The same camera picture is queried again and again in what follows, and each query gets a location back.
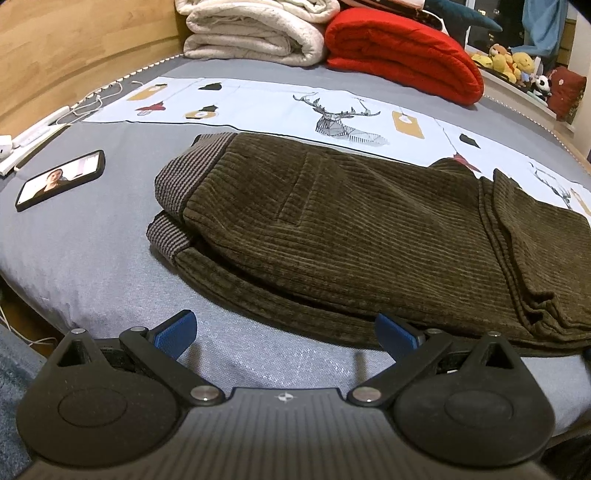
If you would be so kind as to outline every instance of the blue curtain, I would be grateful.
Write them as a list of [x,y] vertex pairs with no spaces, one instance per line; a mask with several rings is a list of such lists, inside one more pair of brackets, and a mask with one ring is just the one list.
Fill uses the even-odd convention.
[[525,0],[523,26],[529,35],[529,45],[511,50],[524,51],[531,57],[556,56],[568,8],[567,0]]

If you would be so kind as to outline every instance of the yellow stuffed animal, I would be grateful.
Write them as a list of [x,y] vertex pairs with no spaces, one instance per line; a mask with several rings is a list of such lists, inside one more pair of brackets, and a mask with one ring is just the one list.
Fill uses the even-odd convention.
[[481,55],[479,53],[475,53],[472,56],[472,60],[474,60],[476,63],[479,63],[480,65],[482,65],[486,69],[491,69],[492,68],[492,58],[487,57],[485,55]]
[[513,55],[513,61],[519,69],[519,80],[524,83],[529,83],[531,81],[531,76],[535,73],[533,59],[527,53],[519,52]]
[[492,59],[492,67],[495,69],[496,72],[506,75],[511,83],[517,83],[517,77],[511,70],[511,67],[509,67],[507,59],[504,55],[500,53],[495,55]]

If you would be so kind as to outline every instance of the white cable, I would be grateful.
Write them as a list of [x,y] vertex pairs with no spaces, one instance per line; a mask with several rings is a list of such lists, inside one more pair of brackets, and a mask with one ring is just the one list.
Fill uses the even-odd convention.
[[[106,96],[101,96],[100,94],[98,94],[98,92],[101,92],[101,91],[104,91],[106,89],[109,89],[113,85],[119,86],[119,91],[118,92],[114,92],[114,93],[111,93],[111,94],[106,95]],[[89,93],[84,98],[84,100],[90,99],[90,98],[92,98],[93,96],[96,95],[96,98],[95,98],[94,101],[92,101],[91,103],[86,103],[86,104],[82,104],[84,101],[77,103],[76,105],[74,105],[74,107],[68,113],[62,115],[61,117],[59,117],[56,120],[56,125],[62,125],[60,123],[60,120],[62,118],[64,118],[64,117],[70,115],[70,114],[74,115],[76,118],[74,120],[72,120],[71,122],[66,123],[65,125],[73,125],[73,124],[75,124],[77,121],[82,120],[83,118],[85,118],[85,117],[87,117],[87,116],[89,116],[89,115],[91,115],[91,114],[93,114],[95,112],[98,112],[101,108],[103,108],[103,106],[104,106],[103,100],[105,100],[107,98],[114,97],[116,95],[120,95],[121,92],[123,92],[123,85],[121,84],[121,82],[119,82],[119,81],[116,80],[115,82],[111,83],[110,85],[101,87],[100,89],[98,89],[98,90],[96,90],[96,91],[94,91],[92,93]],[[88,110],[86,112],[79,113],[80,110],[85,109],[85,108],[89,108],[89,107],[91,107],[92,105],[94,105],[96,103],[98,103],[98,106],[97,107],[95,107],[95,108],[93,108],[91,110]]]
[[6,325],[7,329],[9,332],[14,333],[15,335],[17,335],[18,337],[20,337],[22,340],[24,340],[28,346],[32,346],[32,345],[50,345],[55,347],[57,345],[57,338],[55,337],[46,337],[46,338],[42,338],[40,340],[30,340],[27,337],[25,337],[24,335],[22,335],[19,331],[15,330],[13,327],[10,326],[10,323],[8,323],[8,318],[6,317],[6,314],[4,313],[4,310],[2,309],[2,306],[0,305],[0,320],[2,320],[2,322],[4,323],[4,325]]

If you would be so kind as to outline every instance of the pants pocket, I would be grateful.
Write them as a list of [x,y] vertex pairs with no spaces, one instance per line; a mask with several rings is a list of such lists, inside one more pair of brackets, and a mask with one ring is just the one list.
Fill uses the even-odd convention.
[[319,155],[306,154],[300,174],[279,212],[280,221],[295,225],[300,223],[317,181],[321,162],[322,158]]

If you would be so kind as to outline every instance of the deer head print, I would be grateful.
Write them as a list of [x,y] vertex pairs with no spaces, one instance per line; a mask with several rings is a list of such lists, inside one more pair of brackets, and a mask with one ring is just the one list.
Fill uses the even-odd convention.
[[301,98],[297,98],[294,95],[293,98],[297,102],[304,102],[306,105],[310,105],[312,110],[322,115],[316,124],[316,131],[319,134],[326,135],[327,137],[349,140],[350,142],[355,143],[375,145],[377,147],[380,145],[386,145],[388,143],[388,140],[381,135],[372,134],[353,127],[349,127],[348,125],[343,124],[341,121],[343,118],[353,118],[354,116],[377,116],[381,112],[372,113],[360,99],[358,99],[358,102],[361,104],[361,107],[363,107],[362,112],[356,112],[352,107],[346,112],[327,112],[326,109],[320,104],[320,98],[317,98],[314,101],[310,100],[310,97],[313,97],[314,95],[316,94],[311,93],[309,95],[304,95]]

